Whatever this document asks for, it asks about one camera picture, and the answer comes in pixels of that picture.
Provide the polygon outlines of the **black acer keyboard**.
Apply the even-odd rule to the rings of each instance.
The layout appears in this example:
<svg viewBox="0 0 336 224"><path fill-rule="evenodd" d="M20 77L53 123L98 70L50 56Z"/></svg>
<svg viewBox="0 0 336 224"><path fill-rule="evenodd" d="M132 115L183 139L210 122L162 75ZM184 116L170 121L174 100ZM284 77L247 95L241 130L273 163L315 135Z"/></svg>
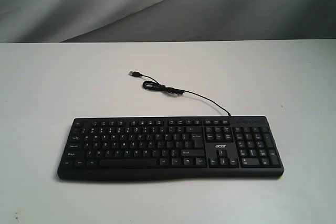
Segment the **black acer keyboard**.
<svg viewBox="0 0 336 224"><path fill-rule="evenodd" d="M278 178L264 116L76 118L57 170L64 180Z"/></svg>

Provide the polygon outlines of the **grey fabric backdrop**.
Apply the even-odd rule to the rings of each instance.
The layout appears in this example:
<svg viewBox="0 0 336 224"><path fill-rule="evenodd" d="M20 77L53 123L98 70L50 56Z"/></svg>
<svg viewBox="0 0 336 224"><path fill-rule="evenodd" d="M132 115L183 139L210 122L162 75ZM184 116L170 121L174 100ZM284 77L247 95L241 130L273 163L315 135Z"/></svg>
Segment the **grey fabric backdrop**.
<svg viewBox="0 0 336 224"><path fill-rule="evenodd" d="M335 0L1 0L1 42L334 37Z"/></svg>

